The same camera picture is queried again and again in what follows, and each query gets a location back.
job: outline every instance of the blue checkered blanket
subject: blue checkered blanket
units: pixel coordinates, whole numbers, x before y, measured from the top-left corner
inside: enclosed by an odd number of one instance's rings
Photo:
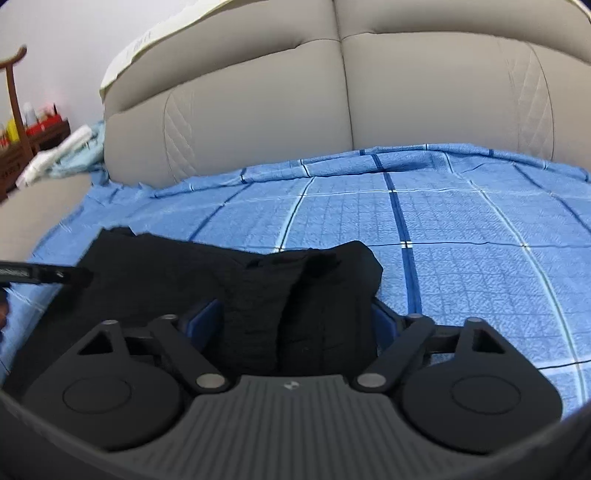
[[[193,177],[95,185],[31,258],[75,264],[102,228],[270,253],[354,239],[379,298],[438,323],[486,319],[556,385],[591,398],[591,185],[576,167],[472,145],[372,148]],[[56,294],[15,286],[0,381]]]

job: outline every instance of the black device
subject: black device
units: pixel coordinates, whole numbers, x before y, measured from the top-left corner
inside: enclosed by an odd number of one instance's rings
[[[556,389],[490,325],[438,326],[378,301],[372,309],[381,354],[351,379],[227,378],[202,354],[220,326],[215,300],[141,329],[107,320],[33,383],[23,405],[0,393],[0,424],[15,432],[0,435],[1,465],[12,462],[19,478],[64,480],[583,472],[590,407],[559,423]],[[22,451],[8,438],[26,441]]]
[[[92,273],[83,267],[0,261],[0,286],[11,283],[57,283],[86,287]]]

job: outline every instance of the upholstered headboard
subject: upholstered headboard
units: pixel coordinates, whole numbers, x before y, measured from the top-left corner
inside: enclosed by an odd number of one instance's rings
[[[105,96],[114,180],[470,142],[591,167],[591,24],[565,0],[235,0]]]

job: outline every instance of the light blue towel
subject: light blue towel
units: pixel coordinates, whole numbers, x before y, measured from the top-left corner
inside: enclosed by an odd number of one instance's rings
[[[54,179],[69,177],[84,171],[100,169],[104,162],[105,123],[98,122],[91,127],[92,138],[79,150],[59,159],[47,172]]]

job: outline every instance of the yellow bottle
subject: yellow bottle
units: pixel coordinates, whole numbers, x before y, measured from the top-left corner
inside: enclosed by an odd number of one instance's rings
[[[18,142],[17,124],[15,123],[14,118],[11,118],[8,121],[8,124],[6,126],[6,133],[11,143]]]

